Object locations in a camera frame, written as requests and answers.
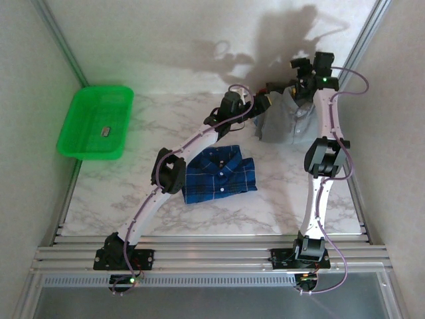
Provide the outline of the grey shirt with label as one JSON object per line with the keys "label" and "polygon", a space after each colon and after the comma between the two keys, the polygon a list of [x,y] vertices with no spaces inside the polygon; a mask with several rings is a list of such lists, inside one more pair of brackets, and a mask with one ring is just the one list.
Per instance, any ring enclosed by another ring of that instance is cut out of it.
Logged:
{"label": "grey shirt with label", "polygon": [[318,119],[312,102],[296,100],[293,86],[269,93],[271,106],[257,116],[255,136],[265,143],[301,144],[317,137]]}

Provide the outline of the blue plaid long sleeve shirt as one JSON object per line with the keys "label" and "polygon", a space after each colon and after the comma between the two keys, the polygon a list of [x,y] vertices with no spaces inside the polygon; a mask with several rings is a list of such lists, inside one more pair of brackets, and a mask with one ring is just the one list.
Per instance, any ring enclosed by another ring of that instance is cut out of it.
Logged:
{"label": "blue plaid long sleeve shirt", "polygon": [[197,155],[186,168],[182,194],[189,205],[256,190],[254,160],[232,145],[209,147]]}

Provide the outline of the green plastic basket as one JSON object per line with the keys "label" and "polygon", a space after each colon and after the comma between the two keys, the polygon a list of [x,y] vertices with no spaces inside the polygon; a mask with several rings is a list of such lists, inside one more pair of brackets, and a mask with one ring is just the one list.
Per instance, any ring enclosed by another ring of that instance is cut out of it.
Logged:
{"label": "green plastic basket", "polygon": [[[89,86],[72,99],[57,142],[58,152],[78,160],[117,160],[123,152],[134,92],[126,86]],[[108,137],[101,137],[110,127]]]}

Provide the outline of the aluminium corner post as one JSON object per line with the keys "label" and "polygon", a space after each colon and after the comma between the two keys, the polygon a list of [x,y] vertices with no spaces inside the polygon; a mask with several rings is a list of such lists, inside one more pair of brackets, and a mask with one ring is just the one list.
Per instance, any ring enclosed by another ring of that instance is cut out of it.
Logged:
{"label": "aluminium corner post", "polygon": [[43,21],[47,31],[50,33],[53,41],[56,43],[61,54],[63,55],[67,65],[71,72],[77,79],[81,87],[89,86],[89,82],[77,61],[75,54],[73,53],[71,46],[68,44],[60,25],[58,24],[47,0],[29,0],[39,17]]}
{"label": "aluminium corner post", "polygon": [[344,0],[340,12],[348,23],[341,33],[335,36],[333,45],[335,66],[344,70],[337,72],[339,86],[344,89],[371,43],[392,0]]}

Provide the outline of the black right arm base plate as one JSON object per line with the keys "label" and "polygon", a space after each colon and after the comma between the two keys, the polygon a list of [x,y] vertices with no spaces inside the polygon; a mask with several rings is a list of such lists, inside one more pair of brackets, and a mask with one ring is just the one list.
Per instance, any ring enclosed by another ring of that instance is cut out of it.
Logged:
{"label": "black right arm base plate", "polygon": [[327,249],[319,260],[318,257],[296,257],[293,249],[270,249],[272,268],[276,269],[330,269],[331,263]]}

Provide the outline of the aluminium rail frame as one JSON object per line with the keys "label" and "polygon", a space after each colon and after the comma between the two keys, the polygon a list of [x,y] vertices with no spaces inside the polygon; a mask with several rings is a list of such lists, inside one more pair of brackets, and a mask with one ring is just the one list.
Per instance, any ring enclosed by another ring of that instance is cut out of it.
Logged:
{"label": "aluminium rail frame", "polygon": [[[270,272],[270,249],[291,248],[290,235],[147,236],[138,248],[153,249],[156,273]],[[365,234],[334,235],[332,241],[351,266],[380,264],[390,267],[384,245],[372,245]],[[49,247],[39,247],[31,273],[89,273],[102,236],[57,236]]]}

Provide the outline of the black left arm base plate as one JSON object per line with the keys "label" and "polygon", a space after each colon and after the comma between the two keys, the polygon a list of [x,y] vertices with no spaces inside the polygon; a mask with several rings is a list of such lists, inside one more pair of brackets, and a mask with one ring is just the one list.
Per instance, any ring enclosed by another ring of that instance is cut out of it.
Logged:
{"label": "black left arm base plate", "polygon": [[[133,270],[151,270],[154,262],[154,250],[135,249],[127,253],[127,259]],[[96,251],[94,270],[129,270],[124,252],[108,252],[106,249]]]}

